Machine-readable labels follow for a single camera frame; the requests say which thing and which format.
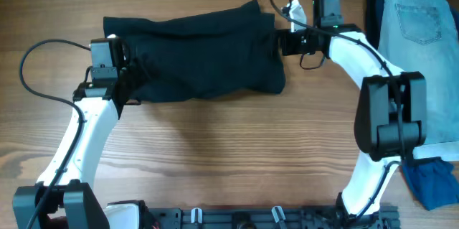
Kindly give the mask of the black shorts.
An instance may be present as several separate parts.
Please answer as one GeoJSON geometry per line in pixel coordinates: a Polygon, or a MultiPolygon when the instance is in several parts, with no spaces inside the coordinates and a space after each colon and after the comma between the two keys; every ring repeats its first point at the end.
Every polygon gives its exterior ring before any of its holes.
{"type": "Polygon", "coordinates": [[[133,100],[211,99],[242,89],[279,94],[285,87],[275,17],[257,0],[163,22],[104,17],[103,31],[128,45],[138,83],[133,100]]]}

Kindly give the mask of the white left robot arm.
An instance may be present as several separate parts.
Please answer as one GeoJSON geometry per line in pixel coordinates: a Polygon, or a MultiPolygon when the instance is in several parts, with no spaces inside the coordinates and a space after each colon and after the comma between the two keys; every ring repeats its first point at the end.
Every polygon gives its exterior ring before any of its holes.
{"type": "Polygon", "coordinates": [[[131,91],[143,82],[136,65],[104,78],[92,69],[92,81],[75,92],[72,118],[59,148],[33,186],[19,187],[13,210],[19,228],[146,228],[152,214],[138,200],[101,207],[93,182],[105,143],[131,91]]]}

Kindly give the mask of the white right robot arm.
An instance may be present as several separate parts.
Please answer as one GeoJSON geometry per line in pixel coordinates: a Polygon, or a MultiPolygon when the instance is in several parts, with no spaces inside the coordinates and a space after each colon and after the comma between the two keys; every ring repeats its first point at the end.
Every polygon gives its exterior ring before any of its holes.
{"type": "Polygon", "coordinates": [[[346,220],[355,223],[380,209],[395,169],[414,161],[427,133],[426,81],[382,57],[354,24],[319,29],[280,29],[283,55],[321,51],[359,86],[354,138],[360,150],[351,180],[341,192],[346,220]]]}

